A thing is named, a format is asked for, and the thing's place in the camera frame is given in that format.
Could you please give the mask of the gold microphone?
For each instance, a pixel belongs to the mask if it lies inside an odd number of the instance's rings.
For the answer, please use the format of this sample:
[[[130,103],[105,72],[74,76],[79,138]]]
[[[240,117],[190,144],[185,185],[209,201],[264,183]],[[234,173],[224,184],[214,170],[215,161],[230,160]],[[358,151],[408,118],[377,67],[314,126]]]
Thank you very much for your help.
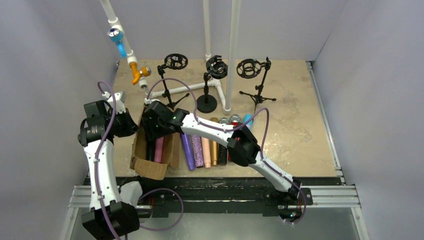
[[[219,161],[219,144],[216,141],[210,141],[211,165],[217,166]]]

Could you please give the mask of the black glitter microphone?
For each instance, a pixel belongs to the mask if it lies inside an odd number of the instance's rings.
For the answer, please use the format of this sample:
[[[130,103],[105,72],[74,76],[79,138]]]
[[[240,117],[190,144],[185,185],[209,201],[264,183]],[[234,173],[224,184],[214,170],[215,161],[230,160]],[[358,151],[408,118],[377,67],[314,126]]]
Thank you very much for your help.
[[[220,119],[218,120],[218,122],[219,122],[220,124],[223,124],[223,125],[229,125],[229,124],[231,123],[231,122],[230,122],[230,119],[229,119],[229,118],[227,118],[227,117],[222,117],[222,118],[220,118]],[[227,153],[228,153],[227,148],[226,148],[226,147],[224,147],[223,145],[219,144],[219,145],[218,145],[218,164],[219,164],[219,165],[224,166],[224,165],[226,165],[226,164],[227,164],[227,161],[228,161]]]

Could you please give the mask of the light blue microphone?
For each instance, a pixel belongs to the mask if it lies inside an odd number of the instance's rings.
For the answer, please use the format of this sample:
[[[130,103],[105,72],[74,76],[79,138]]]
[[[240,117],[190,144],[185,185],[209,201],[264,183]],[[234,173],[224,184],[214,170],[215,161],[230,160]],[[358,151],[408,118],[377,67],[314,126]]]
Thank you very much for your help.
[[[243,117],[243,122],[245,123],[245,126],[251,130],[253,125],[253,120],[251,119],[253,115],[252,114],[245,114]]]

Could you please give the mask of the black round-base mic stand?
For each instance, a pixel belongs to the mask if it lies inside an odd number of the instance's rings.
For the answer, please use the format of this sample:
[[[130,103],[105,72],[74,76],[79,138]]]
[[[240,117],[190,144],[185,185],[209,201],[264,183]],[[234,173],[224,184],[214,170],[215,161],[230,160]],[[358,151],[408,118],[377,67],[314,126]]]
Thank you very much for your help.
[[[206,72],[203,74],[203,95],[196,100],[197,110],[201,113],[212,113],[218,105],[217,99],[210,94],[212,81],[223,79],[228,74],[228,65],[223,61],[221,55],[214,55],[205,63]]]

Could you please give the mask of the black microphone orange end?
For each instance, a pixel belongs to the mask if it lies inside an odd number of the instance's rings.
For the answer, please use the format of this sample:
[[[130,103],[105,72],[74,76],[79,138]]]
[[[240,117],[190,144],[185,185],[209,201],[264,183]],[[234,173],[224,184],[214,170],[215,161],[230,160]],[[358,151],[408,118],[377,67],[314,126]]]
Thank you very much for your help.
[[[146,155],[145,159],[147,161],[153,162],[155,160],[155,150],[156,150],[156,141],[147,141],[146,142]]]

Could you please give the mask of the glitter purple microphone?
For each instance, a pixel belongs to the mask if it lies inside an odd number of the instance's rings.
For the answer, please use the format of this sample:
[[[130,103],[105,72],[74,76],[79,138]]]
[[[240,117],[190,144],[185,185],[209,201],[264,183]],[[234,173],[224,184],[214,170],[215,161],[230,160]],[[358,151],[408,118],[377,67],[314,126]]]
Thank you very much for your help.
[[[194,164],[196,168],[204,167],[203,149],[201,137],[197,135],[191,136],[191,144],[193,150]]]

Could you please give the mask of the brown cardboard box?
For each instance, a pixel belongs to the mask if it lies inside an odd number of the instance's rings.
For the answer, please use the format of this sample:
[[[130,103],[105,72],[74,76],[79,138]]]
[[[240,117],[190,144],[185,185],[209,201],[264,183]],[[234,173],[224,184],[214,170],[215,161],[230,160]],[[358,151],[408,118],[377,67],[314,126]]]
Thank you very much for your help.
[[[161,162],[149,161],[147,159],[147,141],[142,123],[138,119],[139,130],[136,132],[132,144],[132,154],[129,167],[139,176],[163,180],[173,170],[180,169],[181,140],[178,133],[166,135],[163,141]]]

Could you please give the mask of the hot pink microphone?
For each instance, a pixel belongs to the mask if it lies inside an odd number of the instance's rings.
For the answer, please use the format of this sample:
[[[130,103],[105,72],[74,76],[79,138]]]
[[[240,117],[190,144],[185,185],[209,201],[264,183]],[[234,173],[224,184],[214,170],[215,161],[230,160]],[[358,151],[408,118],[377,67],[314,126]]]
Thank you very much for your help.
[[[164,140],[165,140],[164,137],[160,137],[155,140],[154,159],[153,159],[155,163],[162,162]]]

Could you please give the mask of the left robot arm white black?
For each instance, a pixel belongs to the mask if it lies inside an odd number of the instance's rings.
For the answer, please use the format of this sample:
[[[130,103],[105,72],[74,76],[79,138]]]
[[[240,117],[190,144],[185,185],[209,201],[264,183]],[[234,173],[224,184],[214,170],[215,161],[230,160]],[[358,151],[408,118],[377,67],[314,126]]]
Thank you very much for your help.
[[[114,173],[114,137],[128,137],[139,127],[127,110],[113,113],[111,102],[84,105],[78,142],[86,155],[90,174],[89,212],[81,216],[83,227],[97,240],[113,240],[140,228],[136,210],[143,190],[137,181],[121,186]]]

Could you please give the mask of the red glitter microphone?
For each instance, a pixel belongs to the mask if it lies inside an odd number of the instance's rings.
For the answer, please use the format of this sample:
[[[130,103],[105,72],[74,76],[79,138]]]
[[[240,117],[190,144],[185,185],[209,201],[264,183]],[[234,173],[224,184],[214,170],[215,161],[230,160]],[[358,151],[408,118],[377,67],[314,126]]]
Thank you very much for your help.
[[[233,125],[234,127],[238,127],[239,123],[241,122],[241,117],[238,114],[232,114],[229,118],[230,120],[230,124]],[[232,162],[232,158],[230,155],[230,152],[228,151],[228,161]]]

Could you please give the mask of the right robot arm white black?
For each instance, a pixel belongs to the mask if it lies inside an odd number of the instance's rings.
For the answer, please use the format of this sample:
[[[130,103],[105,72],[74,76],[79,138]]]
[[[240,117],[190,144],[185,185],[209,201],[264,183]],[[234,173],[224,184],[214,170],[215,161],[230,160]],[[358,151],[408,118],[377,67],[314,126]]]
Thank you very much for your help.
[[[141,115],[145,136],[149,141],[174,133],[199,136],[227,148],[232,161],[241,167],[250,167],[264,176],[274,188],[297,201],[305,198],[302,183],[282,170],[259,146],[258,140],[247,128],[225,125],[200,118],[194,112],[177,108],[171,110],[160,101],[147,105]]]

